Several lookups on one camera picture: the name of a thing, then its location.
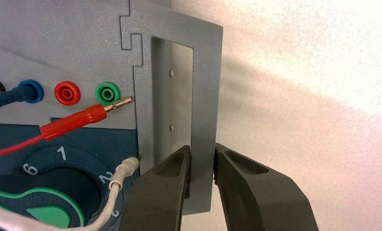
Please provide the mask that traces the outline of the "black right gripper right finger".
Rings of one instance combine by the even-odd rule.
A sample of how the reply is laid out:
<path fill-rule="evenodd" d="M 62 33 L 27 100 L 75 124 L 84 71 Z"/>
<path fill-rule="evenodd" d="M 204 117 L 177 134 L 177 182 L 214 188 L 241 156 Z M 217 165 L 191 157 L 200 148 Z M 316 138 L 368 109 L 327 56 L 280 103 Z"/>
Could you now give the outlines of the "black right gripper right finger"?
<path fill-rule="evenodd" d="M 288 176 L 216 143 L 215 184 L 229 231 L 317 231 L 306 195 Z"/>

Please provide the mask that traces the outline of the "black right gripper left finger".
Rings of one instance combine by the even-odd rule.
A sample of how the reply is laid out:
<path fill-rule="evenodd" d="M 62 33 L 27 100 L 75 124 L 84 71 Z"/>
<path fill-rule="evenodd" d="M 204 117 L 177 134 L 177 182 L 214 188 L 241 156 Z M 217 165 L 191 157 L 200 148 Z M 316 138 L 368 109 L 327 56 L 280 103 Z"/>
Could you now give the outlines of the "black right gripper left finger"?
<path fill-rule="evenodd" d="M 184 145 L 141 175 L 125 200 L 121 231 L 179 231 L 189 196 L 191 152 Z"/>

